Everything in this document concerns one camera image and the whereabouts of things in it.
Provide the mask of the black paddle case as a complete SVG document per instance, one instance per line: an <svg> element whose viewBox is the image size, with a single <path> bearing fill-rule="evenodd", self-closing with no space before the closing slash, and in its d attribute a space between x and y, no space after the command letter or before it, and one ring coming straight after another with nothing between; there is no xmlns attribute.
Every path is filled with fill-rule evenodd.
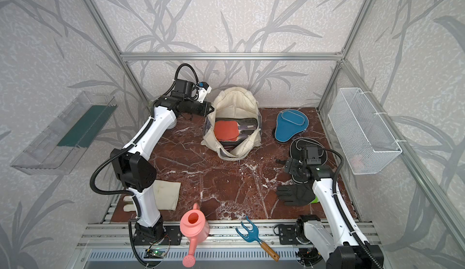
<svg viewBox="0 0 465 269"><path fill-rule="evenodd" d="M302 148L307 145L317 146L319 154L321 156L322 164L317 165L316 167L319 168L323 166L328 161L328 154L327 151L324 150L324 146L319 143L317 140L312 138L296 138L292 141L291 146L289 148L289 155L290 158L294 158L300 160ZM293 180L296 184L306 184L308 180Z"/></svg>

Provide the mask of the blue paddle case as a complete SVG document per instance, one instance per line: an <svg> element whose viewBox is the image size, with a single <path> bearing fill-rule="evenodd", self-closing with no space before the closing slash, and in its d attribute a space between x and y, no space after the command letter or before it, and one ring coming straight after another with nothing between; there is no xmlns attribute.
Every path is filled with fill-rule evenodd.
<svg viewBox="0 0 465 269"><path fill-rule="evenodd" d="M275 139L280 143L289 141L294 135L306 131L309 125L308 117L301 111L285 109L277 115Z"/></svg>

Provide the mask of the beige canvas bag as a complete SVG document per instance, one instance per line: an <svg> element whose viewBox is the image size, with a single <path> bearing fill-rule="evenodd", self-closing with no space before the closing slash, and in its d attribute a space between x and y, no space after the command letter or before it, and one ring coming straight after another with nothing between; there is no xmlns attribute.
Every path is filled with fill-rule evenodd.
<svg viewBox="0 0 465 269"><path fill-rule="evenodd" d="M250 91L243 87L221 91L213 108L205 120L203 146L225 161L242 160L261 146L262 118L259 104Z"/></svg>

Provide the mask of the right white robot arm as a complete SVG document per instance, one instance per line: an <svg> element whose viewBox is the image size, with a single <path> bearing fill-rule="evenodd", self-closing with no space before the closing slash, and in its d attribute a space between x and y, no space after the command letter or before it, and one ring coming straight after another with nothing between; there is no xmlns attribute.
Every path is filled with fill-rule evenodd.
<svg viewBox="0 0 465 269"><path fill-rule="evenodd" d="M341 196L338 179L344 163L341 156L335 172L329 167L305 167L306 183L281 185L276 195L284 205L293 207L319 201L331 231L317 217L302 216L296 223L296 236L318 250L327 269L382 269L384 255L380 247L368 241Z"/></svg>

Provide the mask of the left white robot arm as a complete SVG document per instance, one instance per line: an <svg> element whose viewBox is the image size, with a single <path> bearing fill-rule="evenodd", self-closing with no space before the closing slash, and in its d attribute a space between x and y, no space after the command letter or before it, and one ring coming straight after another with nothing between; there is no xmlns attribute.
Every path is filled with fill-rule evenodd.
<svg viewBox="0 0 465 269"><path fill-rule="evenodd" d="M136 208L136 233L154 241L165 236L161 213L156 205L154 186L157 170L149 163L156 144L165 131L176 126L180 114L206 117L214 112L210 102L163 96L152 103L150 116L136 136L110 158L116 178L131 196Z"/></svg>

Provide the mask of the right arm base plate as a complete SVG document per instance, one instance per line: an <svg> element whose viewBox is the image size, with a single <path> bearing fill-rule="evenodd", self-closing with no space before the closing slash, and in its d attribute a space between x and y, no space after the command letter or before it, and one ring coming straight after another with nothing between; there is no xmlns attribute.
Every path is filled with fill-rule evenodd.
<svg viewBox="0 0 465 269"><path fill-rule="evenodd" d="M274 229L274 232L279 238L280 245L301 245L301 243L297 240L295 224L278 224Z"/></svg>

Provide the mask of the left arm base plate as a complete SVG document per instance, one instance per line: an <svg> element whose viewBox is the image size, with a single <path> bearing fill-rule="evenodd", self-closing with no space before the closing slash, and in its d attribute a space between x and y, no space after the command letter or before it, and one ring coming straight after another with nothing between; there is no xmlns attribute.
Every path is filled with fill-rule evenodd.
<svg viewBox="0 0 465 269"><path fill-rule="evenodd" d="M133 243L136 246L148 246L150 244L179 246L182 237L183 234L178 225L165 225L163 228L152 229L136 224Z"/></svg>

